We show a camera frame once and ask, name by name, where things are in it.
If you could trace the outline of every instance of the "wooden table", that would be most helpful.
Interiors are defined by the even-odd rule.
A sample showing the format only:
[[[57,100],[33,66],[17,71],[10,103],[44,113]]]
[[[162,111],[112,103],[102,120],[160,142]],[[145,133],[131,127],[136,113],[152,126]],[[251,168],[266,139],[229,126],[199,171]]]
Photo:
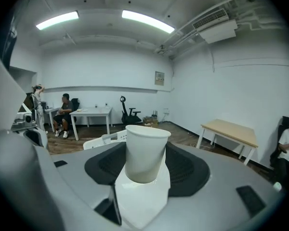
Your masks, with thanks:
[[[87,127],[89,127],[89,117],[90,116],[105,116],[106,117],[106,126],[107,126],[107,134],[110,134],[109,131],[109,120],[110,124],[112,126],[112,121],[111,121],[111,110],[112,108],[109,106],[106,107],[89,107],[89,108],[82,108],[81,111],[74,111],[70,113],[72,117],[72,125],[73,125],[73,130],[75,134],[75,139],[78,141],[78,134],[76,131],[76,126],[75,126],[75,120],[73,117],[78,117],[78,116],[85,116],[87,118]]]
[[[49,114],[49,119],[50,119],[50,123],[54,132],[54,127],[53,127],[53,112],[60,110],[60,108],[49,108],[49,109],[45,109],[44,112]]]
[[[200,148],[201,141],[205,130],[208,130],[213,133],[211,140],[211,145],[215,141],[216,135],[227,138],[231,141],[237,142],[242,146],[239,159],[243,155],[244,147],[250,148],[250,153],[244,161],[246,165],[253,155],[255,149],[258,148],[255,131],[251,128],[244,127],[235,123],[223,121],[223,120],[213,120],[207,124],[201,124],[203,131],[198,139],[196,148]]]

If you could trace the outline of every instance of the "white paper cup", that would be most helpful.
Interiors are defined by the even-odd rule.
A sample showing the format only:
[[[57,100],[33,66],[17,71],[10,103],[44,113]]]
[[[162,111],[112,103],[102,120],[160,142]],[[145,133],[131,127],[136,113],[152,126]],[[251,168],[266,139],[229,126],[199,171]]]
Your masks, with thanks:
[[[170,132],[143,126],[126,126],[126,176],[137,183],[156,179]]]

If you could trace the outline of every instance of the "floor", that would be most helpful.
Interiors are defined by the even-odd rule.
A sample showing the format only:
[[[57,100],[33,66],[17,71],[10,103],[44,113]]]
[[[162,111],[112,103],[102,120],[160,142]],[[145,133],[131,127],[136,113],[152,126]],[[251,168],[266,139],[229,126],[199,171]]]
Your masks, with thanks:
[[[169,123],[169,122],[164,122],[158,125],[158,128],[167,130],[171,132],[171,136],[169,137],[168,141],[173,142],[173,143],[178,143],[178,144],[183,144],[183,145],[189,145],[189,146],[196,146],[198,137],[188,133],[187,131],[179,128],[178,126]],[[52,132],[52,128],[48,127],[45,125],[45,129],[48,130],[48,146],[49,146],[49,152],[50,154],[64,154],[64,153],[72,153],[76,151],[82,151],[82,145],[84,142],[99,138],[103,134],[107,134],[106,127],[78,127],[78,137],[79,141],[75,140],[75,136],[73,131],[70,131],[69,136],[67,139],[63,139],[62,135],[63,133],[60,134],[58,138],[54,136],[54,133]],[[124,130],[124,126],[115,126],[115,127],[110,127],[110,133],[115,133],[118,131]],[[232,154],[219,146],[215,146],[212,148],[212,146],[206,142],[202,141],[203,146],[207,147],[202,147],[201,149],[210,151],[213,153],[218,153],[222,154],[225,156],[229,156],[232,158],[235,158],[236,160],[238,159],[238,155]],[[248,166],[253,169],[256,173],[264,177],[266,180],[268,180],[268,175],[269,172],[267,170],[264,170],[262,168],[259,168],[255,165],[252,165],[251,163],[248,163]]]

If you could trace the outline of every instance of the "t-shirt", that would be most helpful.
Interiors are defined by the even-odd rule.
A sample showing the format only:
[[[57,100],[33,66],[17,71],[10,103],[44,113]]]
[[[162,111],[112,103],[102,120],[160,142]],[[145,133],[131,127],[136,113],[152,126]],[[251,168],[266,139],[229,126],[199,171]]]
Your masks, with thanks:
[[[69,110],[69,109],[71,109],[72,112],[73,112],[73,111],[74,111],[74,106],[73,106],[72,101],[69,100],[67,104],[63,103],[61,109],[63,109],[63,110]]]
[[[280,144],[289,144],[289,129],[286,129],[281,135],[279,142]],[[287,149],[287,153],[281,152],[278,158],[285,158],[289,161],[289,148]]]

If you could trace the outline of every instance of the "sitting man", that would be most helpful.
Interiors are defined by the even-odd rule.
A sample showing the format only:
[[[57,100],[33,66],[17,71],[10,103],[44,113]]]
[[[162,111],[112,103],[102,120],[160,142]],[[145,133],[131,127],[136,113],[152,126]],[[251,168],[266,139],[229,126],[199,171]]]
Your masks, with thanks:
[[[64,134],[63,138],[67,138],[68,136],[68,124],[71,124],[72,118],[70,113],[74,111],[73,103],[69,100],[69,95],[67,93],[63,94],[62,96],[63,105],[59,110],[59,115],[56,115],[53,118],[53,125],[56,129],[56,137],[59,136],[61,130],[58,127],[58,123],[62,124]]]
[[[276,180],[281,183],[285,189],[289,189],[289,129],[286,129],[278,142],[281,153],[274,163]]]

